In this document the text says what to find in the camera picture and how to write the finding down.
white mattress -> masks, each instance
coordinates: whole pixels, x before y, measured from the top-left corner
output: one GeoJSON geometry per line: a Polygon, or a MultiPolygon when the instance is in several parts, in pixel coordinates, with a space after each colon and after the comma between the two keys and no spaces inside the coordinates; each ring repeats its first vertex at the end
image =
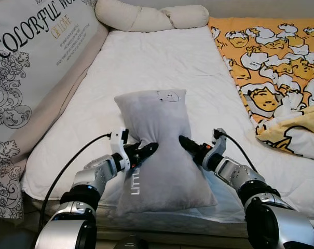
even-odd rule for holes
{"type": "MultiPolygon", "coordinates": [[[[314,225],[314,160],[273,150],[255,138],[234,81],[207,26],[151,33],[110,32],[65,112],[31,153],[22,179],[23,190],[42,200],[57,173],[81,147],[124,125],[114,96],[172,88],[187,90],[186,105],[195,141],[209,143],[212,129],[223,128],[241,144],[267,183],[314,225]]],[[[110,152],[107,139],[91,145],[62,176],[51,199],[59,199],[69,190],[75,173],[86,163],[110,152]]],[[[224,155],[247,163],[230,142],[224,155]]],[[[183,222],[190,217],[211,224],[243,223],[242,205],[235,192],[212,173],[205,175],[219,205],[173,212],[171,216],[183,222]]],[[[105,222],[108,219],[113,224],[128,224],[128,220],[114,214],[123,181],[124,175],[120,174],[106,185],[99,211],[105,222]]],[[[163,215],[170,220],[170,213],[149,213],[155,220],[162,220],[163,215]]],[[[136,214],[131,220],[148,225],[146,216],[136,214]]]]}

pillow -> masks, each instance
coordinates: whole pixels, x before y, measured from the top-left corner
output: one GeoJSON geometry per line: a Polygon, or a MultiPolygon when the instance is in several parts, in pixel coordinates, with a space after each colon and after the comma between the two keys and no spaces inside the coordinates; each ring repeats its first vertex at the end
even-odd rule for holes
{"type": "Polygon", "coordinates": [[[201,5],[175,6],[161,9],[174,28],[190,29],[193,27],[203,27],[208,24],[209,12],[201,5]]]}
{"type": "Polygon", "coordinates": [[[201,5],[176,6],[158,11],[118,0],[98,0],[95,15],[99,21],[115,29],[138,32],[203,27],[209,21],[209,12],[201,5]]]}
{"type": "Polygon", "coordinates": [[[179,143],[190,137],[186,90],[128,93],[115,97],[130,135],[141,147],[157,142],[156,152],[127,173],[117,214],[176,211],[216,205],[191,155],[179,143]]]}

